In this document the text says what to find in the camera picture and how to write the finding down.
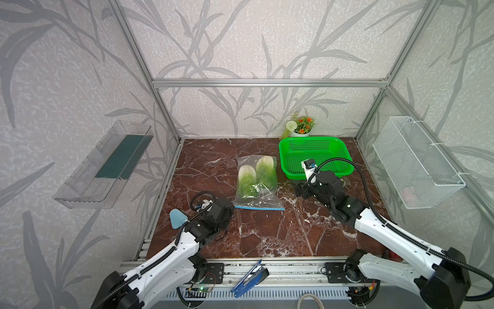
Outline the chinese cabbage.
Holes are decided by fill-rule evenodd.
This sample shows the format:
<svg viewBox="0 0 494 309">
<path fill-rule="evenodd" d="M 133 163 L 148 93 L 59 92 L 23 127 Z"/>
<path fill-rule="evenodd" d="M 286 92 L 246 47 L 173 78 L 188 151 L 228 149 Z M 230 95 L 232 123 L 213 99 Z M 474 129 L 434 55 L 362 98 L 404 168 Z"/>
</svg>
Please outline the chinese cabbage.
<svg viewBox="0 0 494 309">
<path fill-rule="evenodd" d="M 239 168 L 237 181 L 237 195 L 242 199 L 251 199 L 258 197 L 257 190 L 257 173 L 250 165 L 244 165 Z"/>
<path fill-rule="evenodd" d="M 256 163 L 257 181 L 263 189 L 271 192 L 277 189 L 277 173 L 275 158 L 263 156 Z"/>
</svg>

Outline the clear zip-top bag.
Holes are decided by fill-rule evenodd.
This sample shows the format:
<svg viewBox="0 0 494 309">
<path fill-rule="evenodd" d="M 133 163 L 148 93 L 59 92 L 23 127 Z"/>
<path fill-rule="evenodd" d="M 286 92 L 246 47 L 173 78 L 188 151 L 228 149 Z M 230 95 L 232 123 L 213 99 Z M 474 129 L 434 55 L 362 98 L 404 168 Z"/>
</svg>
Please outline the clear zip-top bag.
<svg viewBox="0 0 494 309">
<path fill-rule="evenodd" d="M 257 161 L 263 156 L 269 156 L 269 155 L 255 154 L 255 155 L 249 155 L 249 156 L 244 156 L 244 157 L 238 158 L 237 159 L 237 181 L 238 181 L 239 168 L 241 166 L 250 165 L 255 169 Z M 277 159 L 276 158 L 275 158 L 275 164 L 276 164 L 276 172 L 277 172 Z M 271 192 L 269 190 L 263 189 L 260 186 L 260 184 L 257 182 L 257 190 L 259 193 L 258 197 L 257 198 L 251 198 L 251 199 L 239 198 L 237 195 L 237 190 L 236 190 L 235 199 L 233 202 L 234 207 L 237 209 L 246 209 L 246 210 L 284 211 L 285 208 L 284 208 L 282 202 L 277 197 L 277 189 L 276 189 L 276 191 Z"/>
</svg>

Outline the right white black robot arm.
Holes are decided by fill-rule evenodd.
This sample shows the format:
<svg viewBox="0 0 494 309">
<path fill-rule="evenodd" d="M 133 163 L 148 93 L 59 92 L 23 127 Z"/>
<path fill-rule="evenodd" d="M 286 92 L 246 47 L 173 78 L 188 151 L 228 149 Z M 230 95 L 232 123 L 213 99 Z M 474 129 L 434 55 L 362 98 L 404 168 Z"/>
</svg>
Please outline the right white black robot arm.
<svg viewBox="0 0 494 309">
<path fill-rule="evenodd" d="M 433 246 L 387 220 L 364 201 L 348 196 L 334 173 L 322 172 L 311 182 L 294 181 L 293 186 L 297 196 L 315 198 L 341 224 L 375 239 L 402 259 L 387 260 L 358 249 L 347 258 L 343 268 L 348 280 L 390 283 L 418 295 L 430 308 L 460 308 L 465 301 L 493 298 L 492 290 L 478 296 L 468 295 L 471 273 L 489 282 L 493 282 L 493 276 L 468 265 L 458 250 L 444 251 Z"/>
</svg>

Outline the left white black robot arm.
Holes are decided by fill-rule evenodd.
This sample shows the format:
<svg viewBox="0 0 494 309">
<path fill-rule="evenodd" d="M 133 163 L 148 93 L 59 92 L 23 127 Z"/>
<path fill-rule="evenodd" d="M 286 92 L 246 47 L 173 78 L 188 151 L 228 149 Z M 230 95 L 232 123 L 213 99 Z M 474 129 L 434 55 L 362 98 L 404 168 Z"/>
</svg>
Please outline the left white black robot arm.
<svg viewBox="0 0 494 309">
<path fill-rule="evenodd" d="M 207 262 L 199 251 L 227 230 L 235 207 L 224 198 L 205 200 L 205 207 L 189 219 L 179 210 L 171 215 L 180 223 L 166 248 L 125 274 L 113 272 L 103 281 L 92 308 L 152 308 L 169 292 L 185 283 L 202 280 Z"/>
</svg>

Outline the light blue scraper tool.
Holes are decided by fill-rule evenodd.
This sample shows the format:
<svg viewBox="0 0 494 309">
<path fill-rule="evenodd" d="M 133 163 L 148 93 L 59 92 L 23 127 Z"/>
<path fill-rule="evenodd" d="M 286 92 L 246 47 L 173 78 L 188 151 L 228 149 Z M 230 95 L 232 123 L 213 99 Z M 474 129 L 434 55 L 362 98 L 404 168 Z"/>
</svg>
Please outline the light blue scraper tool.
<svg viewBox="0 0 494 309">
<path fill-rule="evenodd" d="M 186 214 L 181 212 L 179 209 L 173 209 L 170 213 L 170 221 L 173 229 L 179 229 L 184 224 L 189 221 L 189 218 Z"/>
</svg>

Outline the green plastic basket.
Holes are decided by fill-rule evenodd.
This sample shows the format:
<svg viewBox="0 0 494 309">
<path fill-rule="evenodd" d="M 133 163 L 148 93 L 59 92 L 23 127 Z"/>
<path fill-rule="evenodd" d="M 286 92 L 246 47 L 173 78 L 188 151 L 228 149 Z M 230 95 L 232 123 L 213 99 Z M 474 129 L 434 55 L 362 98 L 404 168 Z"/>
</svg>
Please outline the green plastic basket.
<svg viewBox="0 0 494 309">
<path fill-rule="evenodd" d="M 330 136 L 310 136 L 286 138 L 279 142 L 280 165 L 290 180 L 305 180 L 302 162 L 314 159 L 320 165 L 332 158 L 352 161 L 345 143 Z"/>
</svg>

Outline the small flower pot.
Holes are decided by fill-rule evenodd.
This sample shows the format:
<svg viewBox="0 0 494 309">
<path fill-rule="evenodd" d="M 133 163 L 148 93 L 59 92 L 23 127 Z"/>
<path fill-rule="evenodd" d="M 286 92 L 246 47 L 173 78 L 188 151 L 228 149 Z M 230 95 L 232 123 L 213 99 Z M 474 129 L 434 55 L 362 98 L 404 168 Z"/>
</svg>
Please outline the small flower pot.
<svg viewBox="0 0 494 309">
<path fill-rule="evenodd" d="M 313 117 L 300 116 L 299 111 L 295 111 L 290 119 L 285 124 L 285 130 L 280 139 L 289 137 L 305 137 L 309 136 L 315 126 Z"/>
</svg>

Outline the blue clip tool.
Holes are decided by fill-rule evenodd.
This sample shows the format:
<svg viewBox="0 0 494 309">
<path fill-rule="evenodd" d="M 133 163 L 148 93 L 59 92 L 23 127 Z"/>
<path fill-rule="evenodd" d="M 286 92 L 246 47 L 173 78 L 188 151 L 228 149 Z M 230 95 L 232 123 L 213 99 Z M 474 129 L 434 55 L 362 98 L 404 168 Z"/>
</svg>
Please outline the blue clip tool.
<svg viewBox="0 0 494 309">
<path fill-rule="evenodd" d="M 231 289 L 231 293 L 233 293 L 235 298 L 240 298 L 252 288 L 263 282 L 269 275 L 269 270 L 262 265 L 262 260 L 259 260 L 240 282 Z"/>
</svg>

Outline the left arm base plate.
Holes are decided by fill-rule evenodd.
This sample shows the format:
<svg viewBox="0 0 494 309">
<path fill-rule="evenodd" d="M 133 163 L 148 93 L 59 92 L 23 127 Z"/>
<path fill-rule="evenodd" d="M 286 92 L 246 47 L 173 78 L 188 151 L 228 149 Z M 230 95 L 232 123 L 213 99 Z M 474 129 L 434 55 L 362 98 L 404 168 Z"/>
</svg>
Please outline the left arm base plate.
<svg viewBox="0 0 494 309">
<path fill-rule="evenodd" d="M 224 263 L 206 263 L 199 266 L 189 283 L 221 284 L 224 275 Z"/>
</svg>

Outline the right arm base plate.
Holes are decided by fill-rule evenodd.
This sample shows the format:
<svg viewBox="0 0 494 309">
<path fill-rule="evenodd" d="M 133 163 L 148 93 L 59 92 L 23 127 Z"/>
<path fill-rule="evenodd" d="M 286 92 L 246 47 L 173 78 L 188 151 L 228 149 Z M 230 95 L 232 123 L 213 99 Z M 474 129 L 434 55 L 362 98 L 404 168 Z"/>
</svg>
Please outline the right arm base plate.
<svg viewBox="0 0 494 309">
<path fill-rule="evenodd" d="M 366 278 L 358 267 L 347 266 L 344 262 L 325 263 L 320 272 L 328 279 L 328 283 L 357 284 L 364 287 L 377 284 L 374 279 Z"/>
</svg>

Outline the clear wall shelf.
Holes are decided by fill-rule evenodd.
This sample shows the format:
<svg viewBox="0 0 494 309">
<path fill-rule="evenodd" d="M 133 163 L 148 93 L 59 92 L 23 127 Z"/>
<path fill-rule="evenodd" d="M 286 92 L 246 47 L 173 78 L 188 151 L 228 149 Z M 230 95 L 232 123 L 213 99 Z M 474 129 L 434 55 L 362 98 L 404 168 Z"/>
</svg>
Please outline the clear wall shelf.
<svg viewBox="0 0 494 309">
<path fill-rule="evenodd" d="M 152 126 L 116 121 L 54 200 L 69 209 L 110 209 L 154 137 Z"/>
</svg>

